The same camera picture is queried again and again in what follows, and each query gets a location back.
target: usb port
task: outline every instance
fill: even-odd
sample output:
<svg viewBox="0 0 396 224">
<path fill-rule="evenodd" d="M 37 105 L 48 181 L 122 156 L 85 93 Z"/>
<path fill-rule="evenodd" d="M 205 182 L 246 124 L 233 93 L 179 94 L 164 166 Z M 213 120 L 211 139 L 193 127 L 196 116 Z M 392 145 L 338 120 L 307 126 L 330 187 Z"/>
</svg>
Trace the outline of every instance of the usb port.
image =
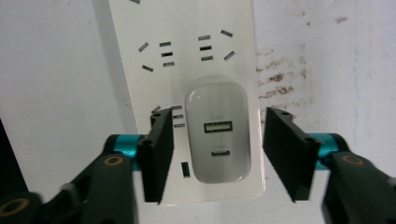
<svg viewBox="0 0 396 224">
<path fill-rule="evenodd" d="M 233 130 L 232 121 L 222 121 L 214 123 L 205 123 L 205 133 L 220 133 L 220 132 L 230 132 Z"/>
</svg>

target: power strip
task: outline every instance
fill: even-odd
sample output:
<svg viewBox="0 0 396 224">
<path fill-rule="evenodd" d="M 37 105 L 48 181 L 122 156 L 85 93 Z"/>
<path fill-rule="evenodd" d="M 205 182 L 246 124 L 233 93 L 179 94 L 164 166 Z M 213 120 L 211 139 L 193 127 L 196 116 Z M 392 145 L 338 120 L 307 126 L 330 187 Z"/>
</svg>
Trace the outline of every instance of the power strip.
<svg viewBox="0 0 396 224">
<path fill-rule="evenodd" d="M 110 0 L 138 131 L 149 112 L 174 108 L 175 152 L 163 204 L 263 193 L 262 134 L 249 0 Z M 200 77 L 226 76 L 247 95 L 250 171 L 241 181 L 206 184 L 191 168 L 185 97 Z"/>
</svg>

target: white charger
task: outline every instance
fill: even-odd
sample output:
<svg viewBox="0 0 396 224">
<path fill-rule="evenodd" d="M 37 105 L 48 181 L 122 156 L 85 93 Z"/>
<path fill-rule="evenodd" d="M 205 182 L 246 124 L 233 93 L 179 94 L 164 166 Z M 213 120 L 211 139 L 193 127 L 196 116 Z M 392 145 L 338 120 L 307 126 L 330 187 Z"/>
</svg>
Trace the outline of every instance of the white charger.
<svg viewBox="0 0 396 224">
<path fill-rule="evenodd" d="M 246 177 L 250 140 L 244 89 L 226 76 L 202 77 L 192 84 L 185 106 L 195 177 L 211 184 Z"/>
</svg>

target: screw hole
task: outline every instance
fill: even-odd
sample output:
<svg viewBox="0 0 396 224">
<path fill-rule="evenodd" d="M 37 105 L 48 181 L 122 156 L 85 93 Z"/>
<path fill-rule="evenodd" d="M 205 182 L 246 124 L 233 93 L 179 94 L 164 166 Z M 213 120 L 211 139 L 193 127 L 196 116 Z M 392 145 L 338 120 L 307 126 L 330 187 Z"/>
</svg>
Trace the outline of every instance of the screw hole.
<svg viewBox="0 0 396 224">
<path fill-rule="evenodd" d="M 358 157 L 354 157 L 354 156 L 343 156 L 341 158 L 343 161 L 349 162 L 351 164 L 355 164 L 355 165 L 363 165 L 364 161 L 362 161 L 360 158 Z"/>
<path fill-rule="evenodd" d="M 29 202 L 29 199 L 19 198 L 3 204 L 0 206 L 0 217 L 9 217 L 19 213 L 29 204 Z"/>
<path fill-rule="evenodd" d="M 117 165 L 121 164 L 122 162 L 123 162 L 122 157 L 115 156 L 115 157 L 107 158 L 105 160 L 104 164 L 106 166 L 117 166 Z"/>
</svg>

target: white wall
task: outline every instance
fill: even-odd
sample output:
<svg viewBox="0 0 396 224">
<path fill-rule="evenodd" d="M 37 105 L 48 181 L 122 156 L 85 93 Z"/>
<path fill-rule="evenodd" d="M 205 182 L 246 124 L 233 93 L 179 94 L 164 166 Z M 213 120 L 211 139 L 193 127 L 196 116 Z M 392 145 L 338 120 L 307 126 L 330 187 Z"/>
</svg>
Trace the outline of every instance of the white wall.
<svg viewBox="0 0 396 224">
<path fill-rule="evenodd" d="M 253 6 L 262 110 L 286 109 L 307 132 L 340 133 L 355 152 L 396 176 L 396 2 L 255 0 Z M 0 117 L 29 189 L 45 200 L 99 154 L 110 134 L 136 133 L 108 17 L 104 1 L 0 1 Z M 271 81 L 275 75 L 282 80 Z M 294 204 L 269 161 L 265 168 L 260 198 L 175 207 L 143 203 L 136 173 L 139 219 L 323 222 L 326 172 L 316 173 L 311 201 Z"/>
</svg>

